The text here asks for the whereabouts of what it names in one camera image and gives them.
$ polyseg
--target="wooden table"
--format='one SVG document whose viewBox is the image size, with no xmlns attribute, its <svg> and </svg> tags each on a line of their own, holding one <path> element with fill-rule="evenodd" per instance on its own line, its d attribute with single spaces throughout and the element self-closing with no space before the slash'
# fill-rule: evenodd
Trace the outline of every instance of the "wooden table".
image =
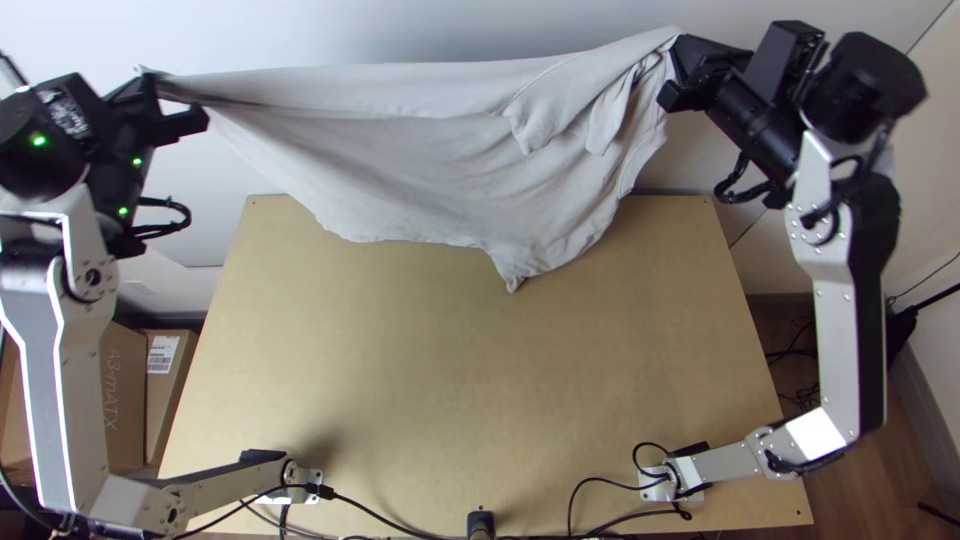
<svg viewBox="0 0 960 540">
<path fill-rule="evenodd" d="M 637 442 L 717 446 L 781 416 L 707 198 L 628 198 L 582 258 L 510 295 L 481 251 L 354 244 L 288 197 L 251 197 L 160 472 L 280 449 L 437 534 L 462 536 L 481 505 L 500 534 L 564 534 L 579 480 L 637 484 Z M 642 508 L 634 492 L 592 484 L 574 526 Z M 800 481 L 720 484 L 690 510 L 693 521 L 616 530 L 812 522 Z M 398 534 L 338 501 L 294 507 L 290 522 Z M 214 530 L 273 532 L 247 512 Z"/>
</svg>

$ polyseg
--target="cable connector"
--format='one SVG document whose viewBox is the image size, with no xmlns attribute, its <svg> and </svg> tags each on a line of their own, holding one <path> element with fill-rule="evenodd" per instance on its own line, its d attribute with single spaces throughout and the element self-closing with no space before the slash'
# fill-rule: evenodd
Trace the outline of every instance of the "cable connector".
<svg viewBox="0 0 960 540">
<path fill-rule="evenodd" d="M 321 499 L 326 499 L 332 501 L 337 497 L 337 492 L 333 490 L 330 486 L 325 486 L 323 484 L 310 484 L 307 483 L 303 486 L 303 490 L 311 495 L 316 495 Z"/>
</svg>

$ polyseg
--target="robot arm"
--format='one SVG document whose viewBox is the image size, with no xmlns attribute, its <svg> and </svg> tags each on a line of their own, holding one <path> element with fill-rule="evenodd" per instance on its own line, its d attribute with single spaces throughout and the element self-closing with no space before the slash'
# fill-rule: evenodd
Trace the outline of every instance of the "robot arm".
<svg viewBox="0 0 960 540">
<path fill-rule="evenodd" d="M 248 450 L 234 464 L 167 480 L 110 473 L 99 355 L 117 259 L 188 223 L 132 226 L 138 203 L 152 201 L 140 192 L 154 149 L 204 131 L 207 116 L 196 106 L 163 116 L 149 75 L 103 99 L 77 74 L 18 82 L 21 91 L 0 102 L 0 317 L 20 348 L 40 504 L 85 516 L 103 536 L 169 538 L 249 495 L 318 502 L 285 486 L 317 486 L 322 472 L 277 451 Z"/>
<path fill-rule="evenodd" d="M 814 72 L 825 48 L 821 31 L 780 21 L 752 55 L 686 35 L 671 51 L 677 80 L 658 102 L 668 112 L 705 111 L 742 152 L 718 198 L 764 195 L 767 207 L 784 210 L 793 255 L 813 281 L 822 406 L 726 446 L 670 453 L 641 471 L 671 479 L 644 500 L 702 498 L 714 482 L 748 476 L 790 480 L 838 459 L 886 420 L 880 275 L 900 216 L 887 139 L 926 90 L 909 58 L 866 34 L 845 35 Z M 768 180 L 728 191 L 747 160 Z M 855 171 L 835 178 L 848 161 Z"/>
<path fill-rule="evenodd" d="M 884 422 L 880 272 L 899 223 L 887 136 L 926 91 L 909 59 L 865 34 L 844 36 L 815 72 L 825 50 L 822 32 L 787 21 L 771 25 L 756 53 L 689 35 L 671 51 L 677 80 L 658 102 L 705 111 L 741 149 L 718 198 L 763 195 L 784 210 L 815 290 L 823 406 L 726 446 L 670 453 L 641 471 L 671 480 L 645 501 L 702 498 L 713 482 L 748 476 L 795 478 Z M 322 472 L 282 452 L 248 451 L 155 482 L 109 473 L 97 356 L 116 306 L 116 260 L 143 253 L 155 233 L 132 226 L 153 150 L 205 130 L 207 118 L 198 107 L 163 116 L 150 75 L 104 99 L 76 74 L 20 82 L 25 91 L 0 102 L 0 317 L 21 350 L 41 504 L 86 516 L 105 536 L 171 538 L 189 518 L 250 494 L 318 502 Z M 849 160 L 856 171 L 832 178 Z M 768 180 L 729 191 L 749 162 Z"/>
</svg>

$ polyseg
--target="cardboard box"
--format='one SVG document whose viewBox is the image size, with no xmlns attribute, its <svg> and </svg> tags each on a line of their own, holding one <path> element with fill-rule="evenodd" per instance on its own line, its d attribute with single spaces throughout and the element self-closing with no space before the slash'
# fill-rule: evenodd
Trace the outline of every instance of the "cardboard box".
<svg viewBox="0 0 960 540">
<path fill-rule="evenodd" d="M 114 473 L 123 474 L 143 466 L 146 360 L 146 336 L 116 323 L 107 326 L 100 339 L 100 388 L 107 463 Z M 14 469 L 17 478 L 26 481 L 33 476 L 27 413 L 20 354 L 9 336 L 0 369 L 0 409 L 0 461 Z"/>
<path fill-rule="evenodd" d="M 190 330 L 144 330 L 150 344 L 147 356 L 146 461 L 159 467 L 170 428 L 197 349 L 197 334 Z"/>
</svg>

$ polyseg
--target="wooden floor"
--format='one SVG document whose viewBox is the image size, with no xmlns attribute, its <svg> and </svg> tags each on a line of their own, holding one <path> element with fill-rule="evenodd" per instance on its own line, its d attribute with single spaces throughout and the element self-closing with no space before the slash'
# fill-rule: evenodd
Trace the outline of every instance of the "wooden floor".
<svg viewBox="0 0 960 540">
<path fill-rule="evenodd" d="M 754 322 L 767 352 L 785 349 L 797 331 L 812 318 L 808 302 L 751 303 Z M 797 347 L 814 344 L 807 331 Z M 797 389 L 817 380 L 816 361 L 791 356 L 771 367 L 778 392 L 793 396 Z M 960 530 L 916 509 L 919 501 L 936 505 L 930 471 L 920 453 L 916 436 L 907 421 L 894 389 L 889 392 L 887 425 L 864 437 L 848 454 L 829 467 L 804 479 L 815 524 L 806 527 L 751 531 L 724 531 L 723 540 L 857 540 L 857 539 L 958 539 Z M 789 402 L 787 416 L 797 410 Z M 417 524 L 429 529 L 429 523 Z M 716 531 L 704 531 L 714 540 Z M 686 540 L 691 535 L 647 535 L 644 538 Z M 206 540 L 270 538 L 252 535 L 198 535 Z"/>
</svg>

